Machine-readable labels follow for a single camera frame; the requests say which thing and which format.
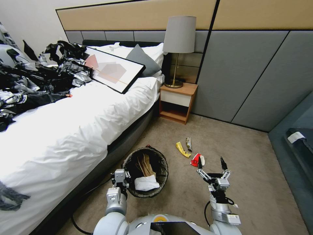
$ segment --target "yellow wrapper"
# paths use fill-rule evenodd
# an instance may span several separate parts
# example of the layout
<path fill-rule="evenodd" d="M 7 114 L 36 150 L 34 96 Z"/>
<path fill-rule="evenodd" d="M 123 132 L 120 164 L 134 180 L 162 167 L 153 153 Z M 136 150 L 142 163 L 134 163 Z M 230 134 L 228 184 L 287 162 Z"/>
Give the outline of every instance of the yellow wrapper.
<path fill-rule="evenodd" d="M 186 152 L 184 149 L 183 149 L 183 146 L 180 142 L 176 143 L 176 148 L 182 153 L 182 155 L 184 155 L 185 157 L 189 158 L 190 157 L 190 153 Z"/>

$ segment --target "white bedsheet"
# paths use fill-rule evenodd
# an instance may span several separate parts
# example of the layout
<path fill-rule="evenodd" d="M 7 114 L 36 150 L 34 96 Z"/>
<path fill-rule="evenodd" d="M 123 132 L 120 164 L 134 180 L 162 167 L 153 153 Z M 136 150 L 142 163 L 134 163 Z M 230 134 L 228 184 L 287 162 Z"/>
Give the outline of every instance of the white bedsheet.
<path fill-rule="evenodd" d="M 0 181 L 30 198 L 17 211 L 0 210 L 0 234 L 29 234 L 152 107 L 163 81 L 139 78 L 125 95 L 92 81 L 15 117 L 0 133 Z"/>

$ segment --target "beige wall panel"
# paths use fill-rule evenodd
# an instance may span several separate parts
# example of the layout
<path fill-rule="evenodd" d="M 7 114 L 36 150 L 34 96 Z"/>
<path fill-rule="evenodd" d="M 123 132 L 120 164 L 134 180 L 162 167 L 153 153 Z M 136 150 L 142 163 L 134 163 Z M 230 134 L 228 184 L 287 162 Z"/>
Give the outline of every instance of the beige wall panel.
<path fill-rule="evenodd" d="M 174 76 L 175 65 L 171 65 L 170 76 Z M 176 69 L 176 78 L 188 83 L 196 83 L 199 68 L 178 65 Z"/>
<path fill-rule="evenodd" d="M 197 29 L 210 26 L 215 0 L 147 0 L 57 10 L 65 30 L 164 30 L 169 16 L 197 17 Z"/>
<path fill-rule="evenodd" d="M 312 29 L 313 0 L 221 0 L 213 29 Z"/>
<path fill-rule="evenodd" d="M 178 65 L 199 67 L 202 59 L 202 53 L 180 53 L 178 55 Z M 176 53 L 172 55 L 171 64 L 176 62 Z"/>

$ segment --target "blue sofa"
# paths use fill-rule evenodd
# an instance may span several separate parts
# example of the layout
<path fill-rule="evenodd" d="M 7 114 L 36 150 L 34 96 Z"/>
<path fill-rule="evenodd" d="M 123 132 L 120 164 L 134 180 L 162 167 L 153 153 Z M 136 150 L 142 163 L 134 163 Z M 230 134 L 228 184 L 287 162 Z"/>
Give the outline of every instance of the blue sofa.
<path fill-rule="evenodd" d="M 313 128 L 313 92 L 302 100 L 268 134 L 273 149 L 298 204 L 308 231 L 313 235 L 313 180 L 309 179 L 287 143 L 286 132 L 291 127 Z"/>

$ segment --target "nightstand drawer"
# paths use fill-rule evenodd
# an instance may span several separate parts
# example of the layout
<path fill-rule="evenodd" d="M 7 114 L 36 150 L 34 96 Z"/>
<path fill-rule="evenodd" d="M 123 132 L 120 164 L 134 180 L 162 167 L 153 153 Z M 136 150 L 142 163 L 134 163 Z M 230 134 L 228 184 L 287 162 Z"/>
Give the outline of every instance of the nightstand drawer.
<path fill-rule="evenodd" d="M 191 96 L 177 94 L 169 91 L 161 91 L 161 101 L 179 104 L 182 106 L 189 107 Z"/>

